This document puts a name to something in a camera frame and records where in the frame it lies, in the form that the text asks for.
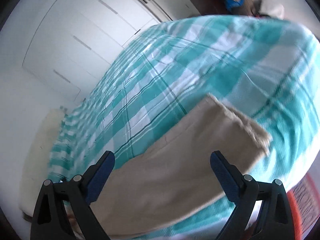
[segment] pile of clothes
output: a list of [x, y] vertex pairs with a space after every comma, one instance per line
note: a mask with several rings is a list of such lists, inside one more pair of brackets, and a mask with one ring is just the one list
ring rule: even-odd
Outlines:
[[224, 0], [224, 3], [233, 15], [284, 19], [283, 5], [271, 0]]

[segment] folded brown fabric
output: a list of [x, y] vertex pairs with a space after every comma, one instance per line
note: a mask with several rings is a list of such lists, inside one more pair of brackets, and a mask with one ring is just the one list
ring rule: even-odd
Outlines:
[[270, 135], [208, 95], [143, 155], [111, 173], [91, 209], [111, 238], [131, 238], [178, 223], [224, 193], [210, 168], [220, 150], [247, 173], [268, 154]]

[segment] silver rivet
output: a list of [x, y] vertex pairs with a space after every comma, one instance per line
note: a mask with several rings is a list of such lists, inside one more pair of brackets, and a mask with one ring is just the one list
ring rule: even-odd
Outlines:
[[282, 181], [279, 179], [275, 179], [275, 183], [280, 186], [282, 184]]
[[81, 179], [82, 179], [81, 175], [76, 175], [76, 176], [73, 177], [74, 181], [81, 181]]
[[246, 181], [251, 181], [252, 180], [252, 177], [250, 175], [248, 175], [248, 174], [244, 175], [243, 177], [244, 177], [244, 179]]
[[43, 185], [48, 186], [48, 185], [50, 185], [50, 183], [51, 183], [51, 180], [46, 179], [46, 180], [43, 182]]

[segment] bedsheet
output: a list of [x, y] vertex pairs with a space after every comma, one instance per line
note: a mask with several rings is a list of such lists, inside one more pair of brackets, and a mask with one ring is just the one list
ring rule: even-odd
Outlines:
[[[48, 177], [82, 174], [105, 150], [115, 169], [143, 154], [207, 93], [255, 119], [273, 137], [250, 174], [287, 190], [320, 149], [320, 45], [302, 25], [275, 19], [205, 16], [150, 27], [118, 56], [62, 124]], [[206, 228], [228, 217], [226, 197], [140, 239]]]

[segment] blue gripper pad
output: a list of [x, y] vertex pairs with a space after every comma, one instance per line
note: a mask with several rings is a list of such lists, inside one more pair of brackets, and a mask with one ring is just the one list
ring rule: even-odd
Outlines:
[[98, 170], [88, 183], [87, 195], [85, 198], [85, 202], [88, 205], [90, 205], [90, 203], [92, 202], [97, 201], [104, 184], [106, 183], [113, 167], [115, 166], [115, 161], [115, 155], [112, 152], [109, 152], [104, 162], [101, 164], [101, 166], [98, 168]]
[[233, 171], [236, 169], [240, 175], [241, 173], [235, 166], [228, 163], [220, 151], [214, 151], [211, 154], [210, 165], [219, 183], [221, 184], [223, 191], [226, 193], [228, 200], [237, 204], [240, 200], [240, 186], [236, 183], [235, 179], [230, 173], [230, 169]]

